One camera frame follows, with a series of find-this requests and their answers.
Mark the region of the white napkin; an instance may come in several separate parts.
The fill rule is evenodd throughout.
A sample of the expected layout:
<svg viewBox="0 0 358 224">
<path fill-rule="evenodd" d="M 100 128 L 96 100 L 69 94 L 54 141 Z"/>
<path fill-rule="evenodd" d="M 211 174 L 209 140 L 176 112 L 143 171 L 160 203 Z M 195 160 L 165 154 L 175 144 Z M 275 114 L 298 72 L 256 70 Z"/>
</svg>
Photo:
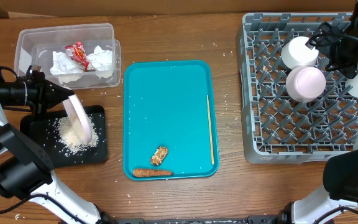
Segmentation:
<svg viewBox="0 0 358 224">
<path fill-rule="evenodd" d="M 75 82 L 81 78 L 83 70 L 66 53 L 53 51 L 52 60 L 53 66 L 50 69 L 50 73 L 57 76 L 60 84 Z"/>
</svg>

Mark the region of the large white plate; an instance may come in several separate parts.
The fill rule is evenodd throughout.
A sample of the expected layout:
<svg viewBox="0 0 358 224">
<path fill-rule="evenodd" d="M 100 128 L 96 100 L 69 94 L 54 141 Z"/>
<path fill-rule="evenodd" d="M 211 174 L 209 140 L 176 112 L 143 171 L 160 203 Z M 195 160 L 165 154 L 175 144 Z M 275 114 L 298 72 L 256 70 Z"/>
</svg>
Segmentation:
<svg viewBox="0 0 358 224">
<path fill-rule="evenodd" d="M 76 95 L 70 95 L 63 101 L 63 106 L 70 121 L 71 129 L 82 144 L 89 144 L 92 140 L 92 129 L 88 115 Z"/>
</svg>

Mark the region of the white cup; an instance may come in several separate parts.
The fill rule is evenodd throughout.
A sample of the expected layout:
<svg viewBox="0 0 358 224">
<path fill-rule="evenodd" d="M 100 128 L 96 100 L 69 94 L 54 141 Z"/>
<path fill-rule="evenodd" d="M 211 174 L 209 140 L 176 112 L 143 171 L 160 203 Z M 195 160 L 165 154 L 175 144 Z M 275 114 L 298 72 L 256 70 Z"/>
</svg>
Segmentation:
<svg viewBox="0 0 358 224">
<path fill-rule="evenodd" d="M 348 91 L 348 93 L 353 97 L 358 98 L 358 74 L 354 78 L 346 80 L 345 87 L 349 86 L 351 86 L 351 89 Z"/>
</svg>

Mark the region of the red snack wrapper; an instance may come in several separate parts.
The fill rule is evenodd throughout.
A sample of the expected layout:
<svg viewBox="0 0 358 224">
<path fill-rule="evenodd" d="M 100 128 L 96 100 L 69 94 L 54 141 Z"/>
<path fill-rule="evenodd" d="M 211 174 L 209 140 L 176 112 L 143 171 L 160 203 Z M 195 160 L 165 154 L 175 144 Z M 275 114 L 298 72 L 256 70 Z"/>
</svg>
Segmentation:
<svg viewBox="0 0 358 224">
<path fill-rule="evenodd" d="M 81 42 L 75 42 L 73 45 L 65 47 L 65 53 L 74 60 L 82 70 L 87 72 L 90 68 L 90 63 L 86 58 L 85 48 Z"/>
</svg>

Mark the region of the pale green bowl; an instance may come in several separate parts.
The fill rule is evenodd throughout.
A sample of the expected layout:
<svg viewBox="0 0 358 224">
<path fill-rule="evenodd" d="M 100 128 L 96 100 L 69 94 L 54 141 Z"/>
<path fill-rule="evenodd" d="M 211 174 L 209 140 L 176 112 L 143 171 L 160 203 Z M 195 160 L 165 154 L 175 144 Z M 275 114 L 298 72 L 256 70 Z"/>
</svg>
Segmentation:
<svg viewBox="0 0 358 224">
<path fill-rule="evenodd" d="M 293 70 L 302 66 L 314 66 L 319 55 L 319 51 L 314 47 L 309 48 L 308 37 L 295 37 L 289 41 L 281 51 L 281 58 L 284 65 Z"/>
</svg>

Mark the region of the silver foil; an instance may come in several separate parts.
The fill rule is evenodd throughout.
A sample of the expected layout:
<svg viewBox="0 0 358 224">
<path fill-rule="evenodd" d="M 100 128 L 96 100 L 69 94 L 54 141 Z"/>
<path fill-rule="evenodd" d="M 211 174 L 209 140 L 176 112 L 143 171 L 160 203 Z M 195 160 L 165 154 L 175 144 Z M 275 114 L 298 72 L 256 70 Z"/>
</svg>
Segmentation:
<svg viewBox="0 0 358 224">
<path fill-rule="evenodd" d="M 99 45 L 94 48 L 92 54 L 86 56 L 91 64 L 91 69 L 97 72 L 103 72 L 98 75 L 99 78 L 109 78 L 112 73 L 109 70 L 112 68 L 112 51 L 103 50 Z"/>
</svg>

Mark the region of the brown fried stick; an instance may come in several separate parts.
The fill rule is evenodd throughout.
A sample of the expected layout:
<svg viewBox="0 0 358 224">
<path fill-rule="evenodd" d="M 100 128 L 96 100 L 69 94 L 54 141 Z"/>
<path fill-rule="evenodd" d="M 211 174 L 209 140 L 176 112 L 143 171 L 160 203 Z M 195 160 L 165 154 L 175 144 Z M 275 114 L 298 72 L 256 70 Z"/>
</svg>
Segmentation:
<svg viewBox="0 0 358 224">
<path fill-rule="evenodd" d="M 135 177 L 144 178 L 144 177 L 171 176 L 173 175 L 173 172 L 168 170 L 135 169 L 133 170 L 132 174 Z"/>
</svg>

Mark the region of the golden fried food piece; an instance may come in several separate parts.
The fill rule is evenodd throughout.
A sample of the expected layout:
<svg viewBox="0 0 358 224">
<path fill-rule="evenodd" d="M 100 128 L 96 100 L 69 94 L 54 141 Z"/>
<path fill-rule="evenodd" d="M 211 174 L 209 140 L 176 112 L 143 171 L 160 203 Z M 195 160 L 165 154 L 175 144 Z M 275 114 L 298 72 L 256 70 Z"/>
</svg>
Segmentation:
<svg viewBox="0 0 358 224">
<path fill-rule="evenodd" d="M 168 149 L 165 146 L 159 146 L 154 155 L 150 158 L 150 163 L 153 166 L 160 166 L 163 160 L 166 158 L 167 154 Z"/>
</svg>

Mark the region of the wooden chopstick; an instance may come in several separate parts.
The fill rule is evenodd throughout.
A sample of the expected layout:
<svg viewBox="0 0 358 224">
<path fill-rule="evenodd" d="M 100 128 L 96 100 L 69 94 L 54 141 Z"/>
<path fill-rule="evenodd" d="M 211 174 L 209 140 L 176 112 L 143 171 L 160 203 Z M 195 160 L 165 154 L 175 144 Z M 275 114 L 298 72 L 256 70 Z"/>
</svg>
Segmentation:
<svg viewBox="0 0 358 224">
<path fill-rule="evenodd" d="M 209 96 L 206 95 L 206 104 L 207 104 L 207 113 L 208 113 L 208 127 L 209 127 L 209 142 L 210 142 L 210 151 L 211 151 L 211 164 L 214 165 L 214 149 L 213 149 L 213 135 L 212 135 L 212 126 L 211 126 L 211 111 L 209 104 Z"/>
</svg>

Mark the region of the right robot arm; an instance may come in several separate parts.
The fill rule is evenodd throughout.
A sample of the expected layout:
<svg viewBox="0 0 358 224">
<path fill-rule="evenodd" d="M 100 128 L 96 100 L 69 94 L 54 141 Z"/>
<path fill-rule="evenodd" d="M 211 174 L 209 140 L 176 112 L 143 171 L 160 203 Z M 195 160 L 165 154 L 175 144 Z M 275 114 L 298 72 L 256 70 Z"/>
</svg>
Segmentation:
<svg viewBox="0 0 358 224">
<path fill-rule="evenodd" d="M 284 45 L 282 61 L 291 70 L 286 88 L 298 102 L 314 100 L 323 90 L 311 75 L 318 54 L 329 60 L 326 71 L 337 70 L 348 79 L 358 77 L 358 1 L 346 29 L 324 22 L 311 37 L 294 38 Z M 351 152 L 327 161 L 322 185 L 287 204 L 272 223 L 333 223 L 346 211 L 358 215 L 358 133 Z"/>
</svg>

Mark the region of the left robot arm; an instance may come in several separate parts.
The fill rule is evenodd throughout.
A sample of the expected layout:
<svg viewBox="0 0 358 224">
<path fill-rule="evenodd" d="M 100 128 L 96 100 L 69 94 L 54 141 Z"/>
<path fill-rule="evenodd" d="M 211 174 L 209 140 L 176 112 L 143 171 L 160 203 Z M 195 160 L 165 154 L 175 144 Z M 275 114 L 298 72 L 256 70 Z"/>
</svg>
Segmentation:
<svg viewBox="0 0 358 224">
<path fill-rule="evenodd" d="M 74 91 L 46 79 L 34 66 L 26 75 L 6 82 L 0 66 L 0 196 L 20 201 L 5 209 L 10 212 L 26 202 L 36 203 L 65 223 L 116 223 L 116 219 L 95 204 L 79 197 L 54 172 L 45 149 L 11 125 L 5 110 L 26 111 L 34 119 L 47 118 L 47 110 L 59 103 L 70 118 L 77 118 L 85 132 L 83 141 L 91 141 L 86 113 Z"/>
</svg>

